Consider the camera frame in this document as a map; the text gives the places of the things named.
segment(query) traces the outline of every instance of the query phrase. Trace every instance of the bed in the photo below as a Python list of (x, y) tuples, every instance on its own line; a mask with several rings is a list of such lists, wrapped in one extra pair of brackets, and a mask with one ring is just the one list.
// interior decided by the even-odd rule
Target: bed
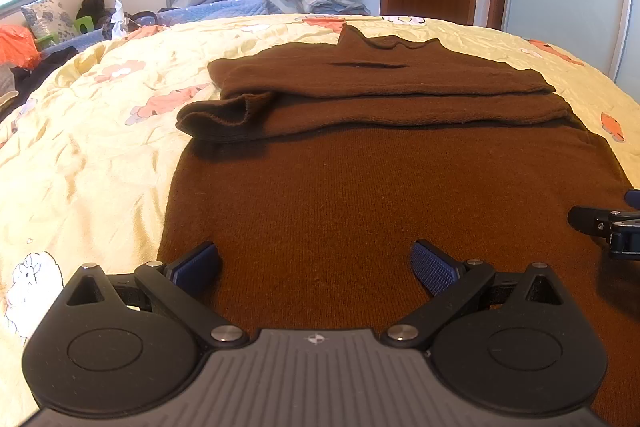
[(100, 42), (55, 71), (0, 124), (0, 426), (36, 404), (20, 356), (79, 265), (128, 273), (156, 258), (190, 102), (216, 100), (207, 64), (286, 42), (335, 44), (344, 22), (365, 36), (437, 38), (444, 47), (539, 71), (640, 187), (640, 106), (558, 48), (415, 17), (265, 15), (178, 24), (144, 39)]

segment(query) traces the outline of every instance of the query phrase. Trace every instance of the orange plastic bag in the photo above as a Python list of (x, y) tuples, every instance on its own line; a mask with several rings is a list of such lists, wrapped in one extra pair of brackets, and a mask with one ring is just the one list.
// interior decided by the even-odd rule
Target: orange plastic bag
[(33, 36), (23, 26), (0, 26), (0, 64), (33, 70), (40, 63), (40, 52)]

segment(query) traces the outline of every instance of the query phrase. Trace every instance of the blue gripper pad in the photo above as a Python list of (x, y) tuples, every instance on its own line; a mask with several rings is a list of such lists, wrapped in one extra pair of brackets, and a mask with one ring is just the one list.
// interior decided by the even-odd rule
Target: blue gripper pad
[(411, 250), (411, 268), (431, 295), (446, 290), (464, 275), (465, 265), (428, 241), (420, 239)]
[(222, 261), (218, 248), (210, 241), (167, 265), (164, 275), (192, 297), (200, 295), (220, 272)]
[(640, 190), (628, 190), (625, 194), (625, 203), (640, 210)]

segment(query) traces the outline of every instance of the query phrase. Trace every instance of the floral pillow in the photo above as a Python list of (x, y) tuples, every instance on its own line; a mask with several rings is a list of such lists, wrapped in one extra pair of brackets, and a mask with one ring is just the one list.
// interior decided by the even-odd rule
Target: floral pillow
[(80, 34), (59, 0), (32, 2), (22, 7), (22, 14), (36, 39), (56, 33), (60, 42), (64, 42)]

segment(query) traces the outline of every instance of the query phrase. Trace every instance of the brown sweater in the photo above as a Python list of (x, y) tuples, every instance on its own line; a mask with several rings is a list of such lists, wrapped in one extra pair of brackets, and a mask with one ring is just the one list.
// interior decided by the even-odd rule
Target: brown sweater
[(566, 222), (574, 204), (626, 208), (630, 184), (539, 73), (351, 26), (209, 71), (222, 100), (178, 115), (195, 138), (158, 257), (214, 241), (217, 312), (250, 331), (382, 331), (428, 299), (415, 239), (501, 271), (545, 261), (606, 345), (595, 410), (640, 423), (638, 272)]

